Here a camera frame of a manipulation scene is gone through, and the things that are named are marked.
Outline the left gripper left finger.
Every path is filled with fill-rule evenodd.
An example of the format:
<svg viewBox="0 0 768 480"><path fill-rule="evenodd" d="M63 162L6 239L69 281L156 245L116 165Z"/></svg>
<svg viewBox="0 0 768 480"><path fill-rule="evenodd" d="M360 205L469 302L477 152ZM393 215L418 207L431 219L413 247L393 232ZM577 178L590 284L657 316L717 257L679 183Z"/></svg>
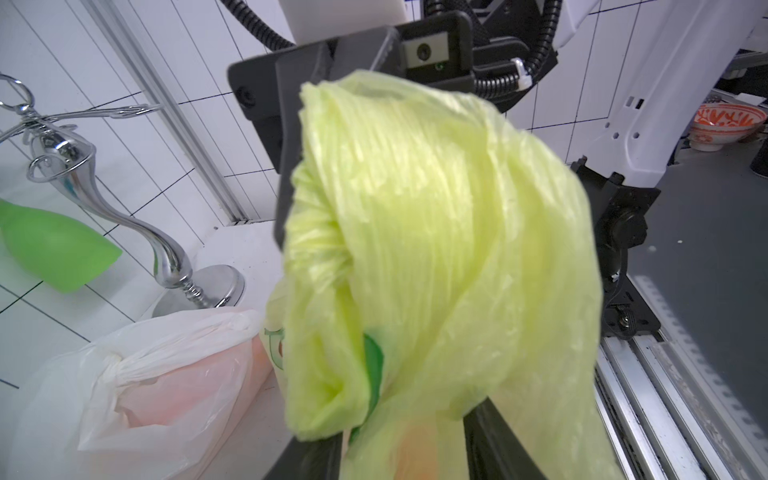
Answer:
<svg viewBox="0 0 768 480"><path fill-rule="evenodd" d="M292 438L264 480L338 480L343 435L299 441Z"/></svg>

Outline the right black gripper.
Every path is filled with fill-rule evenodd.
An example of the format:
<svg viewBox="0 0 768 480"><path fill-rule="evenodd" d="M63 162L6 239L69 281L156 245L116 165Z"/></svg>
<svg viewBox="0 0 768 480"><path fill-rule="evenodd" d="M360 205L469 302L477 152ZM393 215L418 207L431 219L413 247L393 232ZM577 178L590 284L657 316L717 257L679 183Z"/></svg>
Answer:
<svg viewBox="0 0 768 480"><path fill-rule="evenodd" d="M443 13L284 49L230 65L229 85L280 176L274 239L280 250L302 161L301 86L371 71L447 91L471 92L472 24Z"/></svg>

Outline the green plastic bag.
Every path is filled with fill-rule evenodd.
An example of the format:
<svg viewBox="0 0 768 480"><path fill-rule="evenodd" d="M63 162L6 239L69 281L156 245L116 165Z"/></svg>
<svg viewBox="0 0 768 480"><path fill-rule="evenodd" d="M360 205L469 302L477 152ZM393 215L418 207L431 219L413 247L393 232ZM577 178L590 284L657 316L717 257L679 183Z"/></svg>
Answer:
<svg viewBox="0 0 768 480"><path fill-rule="evenodd" d="M620 478L577 176L471 94L357 71L300 98L264 337L291 432L348 433L344 479L465 479L463 419L490 400L546 478Z"/></svg>

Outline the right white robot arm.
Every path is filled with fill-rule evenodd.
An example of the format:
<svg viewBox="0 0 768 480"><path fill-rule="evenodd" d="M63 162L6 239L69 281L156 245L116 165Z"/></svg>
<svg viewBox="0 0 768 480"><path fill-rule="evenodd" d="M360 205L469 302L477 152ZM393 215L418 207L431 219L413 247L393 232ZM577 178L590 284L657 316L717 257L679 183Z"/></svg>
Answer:
<svg viewBox="0 0 768 480"><path fill-rule="evenodd" d="M231 65L228 82L280 175L275 241L285 238L290 177L301 160L304 83L378 71L472 93L506 112L555 67L558 50L592 7L589 1L426 1L419 20L404 22L396 2L284 2L292 32L285 38L245 2L227 2L267 49ZM673 146L766 7L763 1L674 3L603 131L574 164L591 204L605 335L630 339L660 327L628 280L628 252L646 239L645 216Z"/></svg>

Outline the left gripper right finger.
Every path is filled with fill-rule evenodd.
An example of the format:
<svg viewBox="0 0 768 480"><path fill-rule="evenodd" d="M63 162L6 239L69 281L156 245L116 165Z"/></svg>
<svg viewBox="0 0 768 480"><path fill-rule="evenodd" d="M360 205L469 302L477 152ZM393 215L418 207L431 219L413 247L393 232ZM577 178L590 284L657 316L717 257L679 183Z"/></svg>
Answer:
<svg viewBox="0 0 768 480"><path fill-rule="evenodd" d="M463 418L471 480L545 480L546 476L490 398Z"/></svg>

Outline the white printed plastic bag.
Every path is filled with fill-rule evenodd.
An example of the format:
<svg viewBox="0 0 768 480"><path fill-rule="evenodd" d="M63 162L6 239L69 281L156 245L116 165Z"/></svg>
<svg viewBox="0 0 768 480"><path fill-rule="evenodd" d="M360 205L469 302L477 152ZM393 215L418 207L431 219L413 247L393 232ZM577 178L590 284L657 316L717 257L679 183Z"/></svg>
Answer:
<svg viewBox="0 0 768 480"><path fill-rule="evenodd" d="M140 321L43 364L1 418L5 479L196 479L270 375L262 316Z"/></svg>

